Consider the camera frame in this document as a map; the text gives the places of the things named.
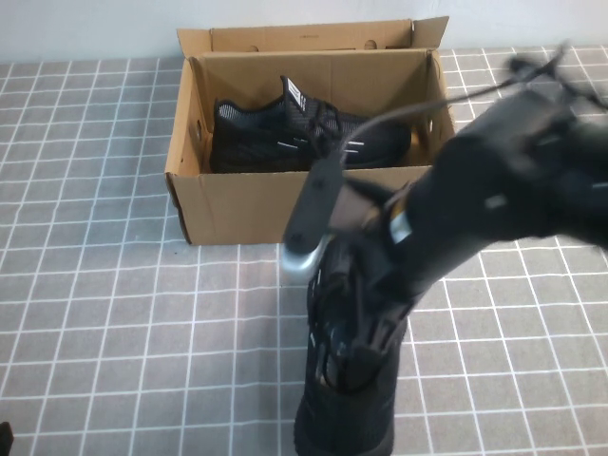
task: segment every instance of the cardboard box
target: cardboard box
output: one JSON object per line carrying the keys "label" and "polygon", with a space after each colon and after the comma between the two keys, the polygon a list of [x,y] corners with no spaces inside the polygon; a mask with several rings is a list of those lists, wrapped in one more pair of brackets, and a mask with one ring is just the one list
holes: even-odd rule
{"label": "cardboard box", "polygon": [[[446,87],[435,50],[447,18],[276,28],[181,29],[185,60],[165,175],[192,244],[280,242],[305,172],[212,174],[216,99],[244,108],[282,93],[284,74],[340,110],[373,116],[438,100]],[[402,166],[351,171],[393,188],[415,180],[454,134],[448,109],[408,119]]]}

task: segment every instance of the shoe label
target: shoe label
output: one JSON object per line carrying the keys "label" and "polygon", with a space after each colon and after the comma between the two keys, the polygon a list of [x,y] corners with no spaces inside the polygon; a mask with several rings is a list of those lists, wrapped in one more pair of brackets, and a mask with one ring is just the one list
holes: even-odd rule
{"label": "shoe label", "polygon": [[300,106],[302,110],[306,109],[306,100],[302,96],[302,92],[300,92],[299,88],[292,83],[291,79],[287,80],[287,88],[294,97],[294,101],[297,103],[297,105]]}

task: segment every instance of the robotic arm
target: robotic arm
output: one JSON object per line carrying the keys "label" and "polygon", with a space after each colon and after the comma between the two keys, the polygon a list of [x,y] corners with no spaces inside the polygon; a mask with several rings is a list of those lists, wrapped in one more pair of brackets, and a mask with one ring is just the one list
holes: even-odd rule
{"label": "robotic arm", "polygon": [[[511,66],[529,79],[558,79],[559,57]],[[309,294],[319,299],[353,287],[366,297],[322,311],[328,383],[364,386],[430,286],[493,242],[563,234],[608,249],[608,125],[579,120],[571,102],[580,94],[561,83],[558,99],[526,88],[499,100],[397,193],[343,177],[339,154],[315,164],[285,233],[282,267],[303,277],[316,271]],[[334,289],[321,289],[327,283]]]}

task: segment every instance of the shoe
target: shoe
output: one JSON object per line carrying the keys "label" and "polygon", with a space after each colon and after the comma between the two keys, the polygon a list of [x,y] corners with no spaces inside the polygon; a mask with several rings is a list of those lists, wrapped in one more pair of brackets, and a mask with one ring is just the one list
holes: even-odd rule
{"label": "shoe", "polygon": [[[261,109],[216,102],[210,157],[214,173],[307,171],[366,120],[307,96],[285,76],[281,80],[283,95]],[[379,124],[350,142],[346,167],[394,166],[410,143],[411,131],[404,123]]]}
{"label": "shoe", "polygon": [[369,304],[357,285],[353,259],[349,244],[335,238],[309,284],[305,387],[294,423],[299,456],[392,453],[403,336],[382,359],[365,351],[350,359],[343,356],[356,350],[350,342],[357,339],[359,311]]}

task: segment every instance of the cable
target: cable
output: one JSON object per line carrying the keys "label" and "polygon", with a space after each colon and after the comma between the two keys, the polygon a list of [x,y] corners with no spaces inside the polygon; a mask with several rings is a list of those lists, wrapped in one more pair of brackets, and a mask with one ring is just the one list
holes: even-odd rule
{"label": "cable", "polygon": [[447,98],[447,99],[433,101],[433,102],[425,102],[425,103],[414,104],[411,106],[400,107],[398,109],[394,109],[385,114],[381,114],[372,119],[369,119],[365,123],[361,123],[351,133],[349,133],[342,139],[342,141],[338,145],[337,152],[341,155],[342,162],[344,162],[344,160],[346,159],[346,156],[347,156],[347,154],[344,151],[347,148],[349,142],[353,141],[354,139],[361,136],[363,133],[365,133],[369,129],[371,129],[379,124],[382,124],[387,121],[392,121],[395,119],[402,119],[404,117],[412,116],[414,114],[420,114],[422,112],[432,111],[432,110],[444,107],[446,105],[464,102],[471,98],[481,97],[482,95],[494,92],[501,88],[513,86],[513,85],[519,84],[519,83],[530,82],[533,79],[536,79],[542,75],[547,75],[547,76],[552,77],[553,79],[558,81],[568,92],[575,94],[575,95],[584,96],[587,100],[594,103],[595,105],[608,109],[608,105],[604,104],[597,95],[581,94],[573,86],[571,86],[570,84],[568,84],[567,82],[565,82],[564,80],[562,80],[561,78],[558,77],[557,72],[556,72],[557,66],[558,66],[558,63],[560,62],[561,58],[565,54],[565,51],[566,51],[566,44],[564,43],[558,47],[558,49],[555,52],[555,55],[551,58],[551,60],[549,60],[549,62],[547,62],[546,64],[544,64],[542,66],[539,66],[535,62],[524,59],[522,57],[514,57],[513,59],[511,59],[509,67],[510,67],[510,70],[512,72],[514,72],[515,74],[500,84],[492,85],[490,87],[486,87],[481,90],[477,90],[475,92],[468,93],[466,95],[461,95],[459,97]]}

